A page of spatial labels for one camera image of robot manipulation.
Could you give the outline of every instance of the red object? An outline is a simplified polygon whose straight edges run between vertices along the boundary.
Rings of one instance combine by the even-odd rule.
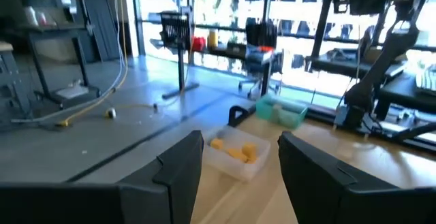
[[[260,49],[260,51],[262,51],[262,52],[270,52],[270,51],[273,51],[273,50],[274,50],[274,48],[273,48],[273,47],[270,47],[270,46],[259,46],[259,49]]]
[[[201,51],[206,47],[206,39],[204,37],[194,37],[192,41],[192,50]]]

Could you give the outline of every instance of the gray floor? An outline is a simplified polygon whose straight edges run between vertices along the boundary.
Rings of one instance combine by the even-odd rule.
[[[226,124],[231,106],[253,104],[221,91],[231,86],[237,90],[237,79],[194,68],[189,70],[189,77],[202,85],[176,101],[162,101],[161,94],[177,86],[176,65],[165,61],[145,63],[141,59],[132,61],[129,66],[123,88],[111,96],[109,102],[74,120],[71,127],[63,131],[21,129],[2,133],[0,181],[62,182],[157,131],[168,130],[140,146],[146,152],[141,157],[146,163],[193,129]],[[77,67],[73,65],[46,67],[45,73],[52,89],[63,87],[79,77]],[[89,66],[91,82],[102,88],[108,87],[116,74],[116,63]],[[33,79],[32,85],[29,80],[29,93],[31,88],[40,87],[35,74]],[[103,117],[110,106],[154,102],[162,104],[158,114],[148,108],[129,108],[118,110],[115,121]],[[47,123],[59,121],[66,115]]]

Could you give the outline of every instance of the clear plastic container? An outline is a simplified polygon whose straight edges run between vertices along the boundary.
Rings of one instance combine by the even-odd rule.
[[[256,115],[267,121],[296,129],[305,119],[308,107],[298,101],[267,94],[256,102]]]
[[[242,181],[250,181],[264,167],[271,147],[270,142],[229,126],[204,131],[203,136],[206,142],[203,160]],[[257,146],[258,159],[252,164],[243,163],[241,160],[229,156],[226,151],[211,147],[211,141],[215,138],[223,140],[224,148],[242,149],[245,143],[253,143]]]

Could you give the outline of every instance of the concrete floor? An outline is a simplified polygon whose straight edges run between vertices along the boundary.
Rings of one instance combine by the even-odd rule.
[[[35,70],[22,59],[18,65],[29,98],[33,99],[32,89],[41,89]],[[225,125],[230,107],[248,108],[254,104],[247,99],[249,85],[238,90],[238,82],[243,78],[199,67],[190,67],[188,76],[188,81],[200,83],[199,88],[180,99],[162,101],[162,94],[178,86],[176,63],[142,57],[129,60],[128,66],[121,89],[96,109],[73,120],[71,127],[61,131],[32,128],[0,133],[0,182],[113,182],[146,165],[190,131]],[[88,65],[91,84],[103,91],[118,71],[119,64],[115,62]],[[44,73],[53,90],[80,78],[76,65],[45,63]],[[304,101],[312,98],[312,93],[295,89],[283,89],[281,94]],[[322,95],[313,99],[314,104],[331,108],[338,101]],[[157,114],[149,108],[137,107],[118,109],[116,120],[104,118],[104,112],[112,106],[152,103],[160,105]],[[57,109],[47,101],[33,102],[33,108],[42,114]],[[71,113],[44,124],[52,125]],[[115,157],[126,148],[132,151]],[[96,165],[108,159],[114,160],[96,170]],[[96,171],[84,174],[90,168]]]

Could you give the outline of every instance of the desk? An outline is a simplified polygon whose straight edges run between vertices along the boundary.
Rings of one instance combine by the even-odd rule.
[[[344,61],[329,59],[327,54],[323,54],[318,58],[307,57],[311,62],[311,69],[327,71],[332,74],[341,74],[348,77],[356,77],[357,61]],[[404,70],[404,61],[392,64],[385,73],[385,78],[391,80],[401,74]],[[360,63],[359,64],[359,78],[363,78],[371,69],[372,64]]]
[[[50,92],[44,72],[42,71],[39,55],[37,53],[37,49],[35,47],[35,43],[37,41],[41,40],[47,40],[47,39],[55,39],[55,38],[63,38],[68,37],[72,38],[74,42],[74,47],[76,49],[78,62],[80,66],[80,70],[82,72],[82,79],[84,86],[89,88],[89,91],[95,92],[95,96],[99,97],[100,90],[94,86],[91,86],[88,81],[88,75],[85,67],[85,57],[82,51],[82,45],[80,44],[79,40],[79,31],[87,31],[87,28],[84,25],[80,24],[64,24],[64,25],[58,25],[58,26],[31,26],[31,25],[23,25],[19,26],[19,28],[16,29],[17,34],[21,37],[27,38],[27,41],[29,43],[29,47],[31,49],[32,55],[33,55],[33,62],[35,63],[36,71],[38,73],[38,77],[40,78],[41,86],[42,86],[42,92],[36,91],[35,93],[40,97],[45,97],[52,102],[59,105],[60,109],[64,107],[64,103],[67,102],[68,99],[62,98],[58,95],[56,95],[55,92]],[[73,98],[73,100],[81,101],[82,96],[79,96],[77,98]]]
[[[416,91],[415,74],[403,73],[380,89],[375,113],[384,120],[391,103],[436,114],[436,97]]]
[[[238,129],[268,140],[270,156],[264,168],[250,182],[242,183],[203,164],[192,222],[208,224],[297,224],[291,202],[281,177],[277,140],[283,127],[255,116]],[[305,121],[294,134],[326,151],[398,187],[436,185],[434,158],[389,142],[344,131],[332,131],[325,124]]]
[[[220,44],[216,48],[205,48],[204,50],[200,51],[199,53],[202,54],[211,54],[218,57],[227,57],[232,59],[239,59],[242,62],[247,61],[254,61],[247,58],[247,54],[242,54],[240,52],[230,52],[227,49],[226,45]],[[265,55],[265,57],[262,60],[257,61],[260,65],[264,67],[264,73],[262,76],[262,88],[260,91],[260,96],[263,96],[267,94],[270,77],[271,77],[271,67],[272,67],[272,61],[277,56],[277,52],[272,53],[271,55]]]

